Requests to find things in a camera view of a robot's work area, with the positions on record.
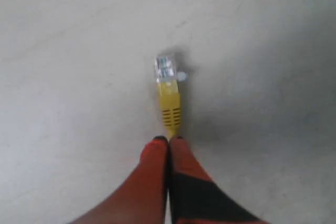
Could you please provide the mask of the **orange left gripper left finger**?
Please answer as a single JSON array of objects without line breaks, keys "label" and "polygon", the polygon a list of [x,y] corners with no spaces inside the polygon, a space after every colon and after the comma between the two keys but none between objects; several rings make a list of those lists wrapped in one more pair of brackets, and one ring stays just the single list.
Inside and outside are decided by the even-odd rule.
[{"label": "orange left gripper left finger", "polygon": [[72,223],[164,223],[168,141],[156,136],[136,168],[103,202]]}]

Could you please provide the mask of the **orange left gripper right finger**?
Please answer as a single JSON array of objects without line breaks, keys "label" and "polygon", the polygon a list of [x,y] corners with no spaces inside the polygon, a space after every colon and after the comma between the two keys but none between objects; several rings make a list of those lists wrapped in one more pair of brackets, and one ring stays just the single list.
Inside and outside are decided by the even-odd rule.
[{"label": "orange left gripper right finger", "polygon": [[214,183],[184,138],[171,139],[170,152],[173,223],[265,223]]}]

